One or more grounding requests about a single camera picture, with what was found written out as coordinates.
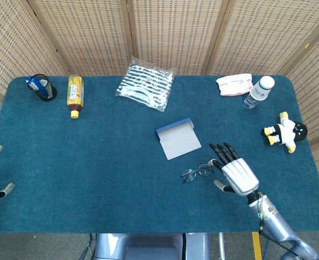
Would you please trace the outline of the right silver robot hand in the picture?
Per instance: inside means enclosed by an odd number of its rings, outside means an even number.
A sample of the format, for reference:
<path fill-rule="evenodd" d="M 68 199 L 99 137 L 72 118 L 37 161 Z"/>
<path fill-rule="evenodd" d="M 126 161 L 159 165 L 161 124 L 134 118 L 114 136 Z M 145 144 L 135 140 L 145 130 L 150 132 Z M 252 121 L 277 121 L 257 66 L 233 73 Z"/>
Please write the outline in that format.
<path fill-rule="evenodd" d="M 246 197 L 256 193 L 259 187 L 259 180 L 253 173 L 246 161 L 241 158 L 236 150 L 228 143 L 209 144 L 219 160 L 211 159 L 209 165 L 219 169 L 228 181 L 228 185 L 224 185 L 219 180 L 214 180 L 214 185 L 223 192 L 236 193 L 239 196 Z"/>

